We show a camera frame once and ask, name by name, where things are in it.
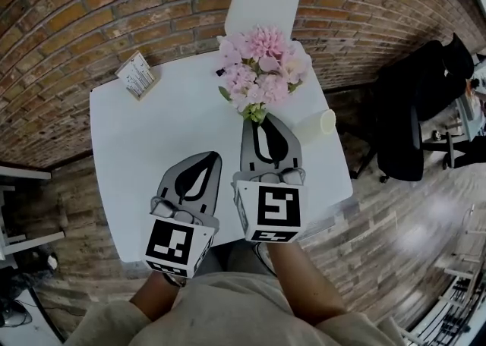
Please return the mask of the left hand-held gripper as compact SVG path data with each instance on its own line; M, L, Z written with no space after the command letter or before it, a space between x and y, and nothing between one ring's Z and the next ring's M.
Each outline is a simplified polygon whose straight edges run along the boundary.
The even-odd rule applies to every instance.
M166 171L143 226L147 267L194 277L219 230L213 215L221 173L222 158L215 151L189 156Z

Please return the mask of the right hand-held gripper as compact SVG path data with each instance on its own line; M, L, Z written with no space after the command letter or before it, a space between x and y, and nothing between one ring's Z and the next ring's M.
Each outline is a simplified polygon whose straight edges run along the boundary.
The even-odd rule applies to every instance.
M260 125L267 154L260 151L259 124L243 121L240 170L233 176L234 203L245 240L291 243L307 226L307 188L301 144L280 119L267 115ZM282 171L263 171L265 169Z

